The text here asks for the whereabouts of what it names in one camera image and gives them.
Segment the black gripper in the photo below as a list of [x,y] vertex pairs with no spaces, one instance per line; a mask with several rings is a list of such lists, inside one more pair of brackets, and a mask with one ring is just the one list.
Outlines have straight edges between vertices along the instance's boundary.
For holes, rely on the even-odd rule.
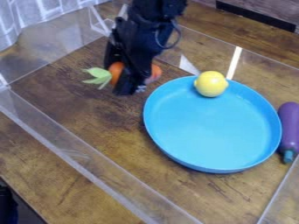
[[[124,57],[132,62],[152,58],[176,46],[181,39],[181,30],[176,18],[183,14],[187,0],[132,0],[127,8],[127,18],[117,16],[107,42],[104,68],[108,69]],[[145,91],[144,74],[124,69],[113,87],[115,95],[132,95]]]

